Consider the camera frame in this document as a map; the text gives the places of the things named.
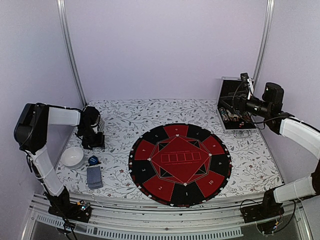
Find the blue small blind button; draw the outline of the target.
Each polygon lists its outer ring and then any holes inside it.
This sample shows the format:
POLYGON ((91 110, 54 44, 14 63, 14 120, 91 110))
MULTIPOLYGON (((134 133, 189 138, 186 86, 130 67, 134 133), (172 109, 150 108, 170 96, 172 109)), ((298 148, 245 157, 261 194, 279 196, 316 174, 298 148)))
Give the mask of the blue small blind button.
POLYGON ((99 164, 99 160, 96 156, 93 155, 88 159, 88 164, 90 166, 95 166, 95 165, 99 164))

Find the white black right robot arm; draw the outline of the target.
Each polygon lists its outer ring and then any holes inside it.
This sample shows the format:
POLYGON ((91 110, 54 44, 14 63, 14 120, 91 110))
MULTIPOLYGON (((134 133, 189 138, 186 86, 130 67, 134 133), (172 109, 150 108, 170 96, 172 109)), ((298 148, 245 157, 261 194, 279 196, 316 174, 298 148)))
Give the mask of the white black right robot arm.
MULTIPOLYGON (((232 110, 239 115, 247 112, 263 118, 263 123, 275 134, 291 140, 298 146, 320 159, 320 131, 307 124, 293 114, 284 112, 284 89, 272 82, 265 84, 262 98, 253 95, 252 85, 242 82, 238 88, 245 90, 229 93, 232 110)), ((277 214, 284 202, 309 199, 320 194, 320 167, 309 175, 286 183, 282 186, 267 190, 263 195, 258 213, 262 218, 277 214)))

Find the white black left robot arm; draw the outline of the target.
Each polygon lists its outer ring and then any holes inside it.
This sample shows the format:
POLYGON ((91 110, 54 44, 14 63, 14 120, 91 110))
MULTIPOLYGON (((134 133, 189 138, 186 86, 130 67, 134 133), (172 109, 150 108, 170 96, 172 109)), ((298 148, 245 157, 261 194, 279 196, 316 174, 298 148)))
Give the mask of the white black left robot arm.
POLYGON ((42 184, 51 207, 63 217, 74 213, 67 188, 59 180, 48 154, 47 134, 50 125, 77 127, 84 149, 103 148, 105 135, 100 112, 93 106, 83 110, 44 103, 27 103, 14 129, 19 150, 26 154, 30 171, 42 184))

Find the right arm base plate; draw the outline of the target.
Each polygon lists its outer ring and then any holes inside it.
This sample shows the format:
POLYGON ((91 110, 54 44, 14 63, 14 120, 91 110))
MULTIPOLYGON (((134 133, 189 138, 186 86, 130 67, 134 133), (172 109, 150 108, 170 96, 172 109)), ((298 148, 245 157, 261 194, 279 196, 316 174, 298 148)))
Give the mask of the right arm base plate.
POLYGON ((277 217, 284 214, 282 203, 276 203, 274 200, 263 200, 262 203, 257 203, 251 199, 246 199, 243 202, 253 202, 252 205, 240 205, 240 212, 245 223, 251 223, 269 218, 277 217))

